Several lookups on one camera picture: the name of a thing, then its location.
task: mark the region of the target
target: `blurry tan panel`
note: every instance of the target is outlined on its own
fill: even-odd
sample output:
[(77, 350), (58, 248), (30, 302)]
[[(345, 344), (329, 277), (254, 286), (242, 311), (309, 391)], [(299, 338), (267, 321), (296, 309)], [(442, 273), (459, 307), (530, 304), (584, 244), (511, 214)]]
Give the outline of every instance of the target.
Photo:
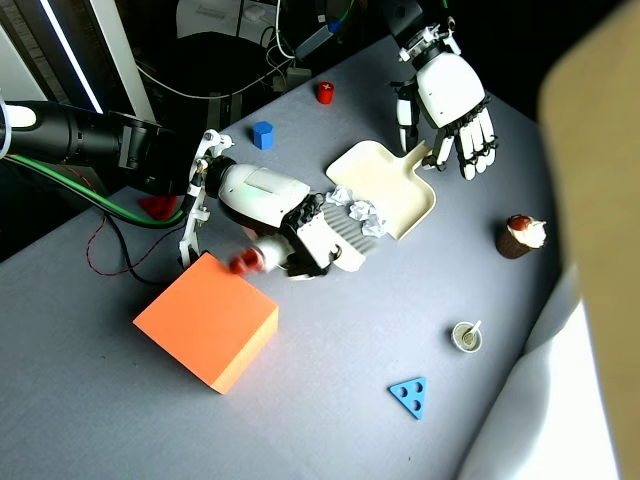
[(640, 3), (552, 71), (541, 120), (623, 478), (640, 478)]

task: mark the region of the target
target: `tabletop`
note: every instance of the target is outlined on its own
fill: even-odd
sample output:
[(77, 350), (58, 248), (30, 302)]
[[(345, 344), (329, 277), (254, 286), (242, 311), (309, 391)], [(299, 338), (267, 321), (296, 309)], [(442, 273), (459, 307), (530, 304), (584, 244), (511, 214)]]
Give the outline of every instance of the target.
[[(392, 80), (407, 79), (383, 39), (231, 126), (238, 162), (282, 171), (319, 192), (326, 168), (354, 144), (399, 153)], [(336, 85), (333, 104), (314, 85)], [(443, 173), (422, 171), (438, 200), (401, 241), (389, 236), (357, 273), (291, 282), (249, 277), (280, 305), (277, 334), (227, 395), (219, 395), (133, 326), (160, 292), (127, 275), (103, 277), (86, 261), (95, 210), (0, 265), (0, 477), (2, 478), (434, 478), (455, 476), (560, 272), (550, 172), (537, 125), (499, 99), (490, 112), (496, 163), (465, 181), (454, 154)], [(275, 126), (260, 151), (249, 131)], [(421, 133), (432, 142), (435, 132)], [(144, 194), (115, 200), (135, 208)], [(212, 199), (200, 245), (227, 261), (247, 244)], [(548, 245), (518, 260), (495, 249), (505, 218), (548, 221)], [(162, 232), (123, 226), (132, 257)], [(178, 235), (138, 269), (175, 278)], [(122, 268), (105, 228), (89, 252)], [(482, 320), (473, 355), (449, 339)], [(388, 387), (427, 377), (416, 420)]]

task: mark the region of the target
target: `chocolate cupcake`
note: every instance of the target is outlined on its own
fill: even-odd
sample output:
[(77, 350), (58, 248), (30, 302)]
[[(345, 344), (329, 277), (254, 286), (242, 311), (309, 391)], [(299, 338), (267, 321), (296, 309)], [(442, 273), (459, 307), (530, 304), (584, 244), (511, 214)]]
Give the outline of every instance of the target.
[(507, 220), (498, 239), (498, 252), (505, 258), (514, 259), (543, 247), (547, 239), (544, 231), (546, 223), (526, 215), (514, 215)]

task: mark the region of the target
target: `orange box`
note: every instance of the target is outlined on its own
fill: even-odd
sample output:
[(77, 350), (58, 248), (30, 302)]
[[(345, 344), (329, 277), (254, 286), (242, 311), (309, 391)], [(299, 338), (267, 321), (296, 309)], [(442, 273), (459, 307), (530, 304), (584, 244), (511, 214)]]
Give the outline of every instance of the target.
[(278, 328), (278, 305), (208, 253), (133, 322), (227, 393)]

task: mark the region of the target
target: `cream dustpan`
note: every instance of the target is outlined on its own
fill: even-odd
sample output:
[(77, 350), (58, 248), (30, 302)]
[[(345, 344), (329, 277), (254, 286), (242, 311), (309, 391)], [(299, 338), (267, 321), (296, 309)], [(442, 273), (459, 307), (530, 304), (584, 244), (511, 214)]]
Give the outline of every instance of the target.
[(387, 220), (387, 231), (400, 240), (436, 204), (433, 188), (415, 170), (431, 151), (424, 142), (398, 158), (378, 142), (367, 140), (333, 162), (327, 176), (353, 191), (355, 200), (368, 200)]

